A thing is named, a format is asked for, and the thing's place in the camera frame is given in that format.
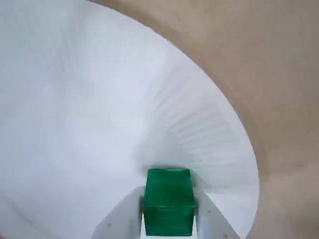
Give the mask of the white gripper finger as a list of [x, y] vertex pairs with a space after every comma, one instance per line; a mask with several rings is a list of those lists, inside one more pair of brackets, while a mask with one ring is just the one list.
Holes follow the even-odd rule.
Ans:
[[195, 222], [198, 239], [239, 239], [210, 197], [200, 188], [194, 188]]
[[145, 188], [139, 186], [127, 194], [96, 226], [93, 239], [139, 239]]

